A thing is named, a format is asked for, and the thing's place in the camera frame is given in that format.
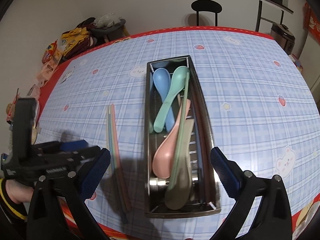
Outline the person's left hand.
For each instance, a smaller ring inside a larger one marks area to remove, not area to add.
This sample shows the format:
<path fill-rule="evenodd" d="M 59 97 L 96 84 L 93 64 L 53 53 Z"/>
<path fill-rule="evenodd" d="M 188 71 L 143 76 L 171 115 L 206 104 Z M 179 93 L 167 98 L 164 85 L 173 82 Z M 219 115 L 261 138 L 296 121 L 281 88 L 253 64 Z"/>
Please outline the person's left hand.
<path fill-rule="evenodd" d="M 16 204 L 29 203 L 34 192 L 32 187 L 25 186 L 15 180 L 7 180 L 5 189 L 9 198 Z"/>

